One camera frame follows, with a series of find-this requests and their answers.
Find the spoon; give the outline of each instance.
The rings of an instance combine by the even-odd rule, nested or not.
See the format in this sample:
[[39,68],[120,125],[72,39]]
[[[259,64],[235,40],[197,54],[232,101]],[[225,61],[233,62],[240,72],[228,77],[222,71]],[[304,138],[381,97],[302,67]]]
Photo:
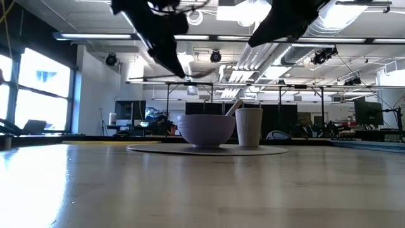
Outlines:
[[243,103],[243,101],[242,101],[241,99],[237,100],[237,101],[235,102],[235,104],[231,107],[231,109],[229,109],[229,111],[227,112],[227,114],[225,114],[225,115],[226,115],[227,117],[231,117],[231,116],[235,113],[236,109],[238,109],[239,106],[240,106],[242,103]]

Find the table surface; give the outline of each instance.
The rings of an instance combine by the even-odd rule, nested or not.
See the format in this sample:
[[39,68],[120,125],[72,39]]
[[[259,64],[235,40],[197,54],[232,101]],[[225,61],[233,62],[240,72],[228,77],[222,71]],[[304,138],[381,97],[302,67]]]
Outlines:
[[0,153],[0,227],[366,227],[405,224],[405,156],[288,146],[169,156],[125,145]]

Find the black partition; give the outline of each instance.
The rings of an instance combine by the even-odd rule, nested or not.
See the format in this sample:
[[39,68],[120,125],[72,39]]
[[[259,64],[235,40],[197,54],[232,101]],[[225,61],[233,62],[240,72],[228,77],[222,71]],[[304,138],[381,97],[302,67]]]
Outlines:
[[186,102],[185,104],[186,115],[210,114],[222,115],[222,103],[193,103]]
[[[232,107],[232,103],[225,103],[224,113],[228,112]],[[259,108],[259,104],[244,104],[245,108]],[[282,105],[281,106],[281,123],[278,121],[278,105],[277,104],[262,104],[263,117],[261,122],[261,137],[266,138],[267,134],[273,130],[282,130],[290,134],[291,129],[297,124],[298,110],[297,105]],[[185,105],[186,115],[196,114],[211,114],[222,115],[222,103],[190,103]],[[232,138],[237,138],[237,128],[235,127]]]

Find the paper cup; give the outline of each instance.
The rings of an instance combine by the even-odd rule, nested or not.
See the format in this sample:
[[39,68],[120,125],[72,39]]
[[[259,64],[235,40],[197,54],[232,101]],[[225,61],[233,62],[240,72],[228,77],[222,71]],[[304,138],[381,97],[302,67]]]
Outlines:
[[259,146],[262,115],[263,110],[261,108],[239,108],[236,110],[239,146]]

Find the black monitor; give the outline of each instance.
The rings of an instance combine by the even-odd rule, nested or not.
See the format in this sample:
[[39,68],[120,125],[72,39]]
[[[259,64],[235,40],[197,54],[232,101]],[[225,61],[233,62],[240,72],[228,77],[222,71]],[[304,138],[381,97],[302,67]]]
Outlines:
[[144,120],[146,101],[115,101],[117,120]]
[[376,102],[355,101],[354,111],[357,124],[383,125],[382,105]]

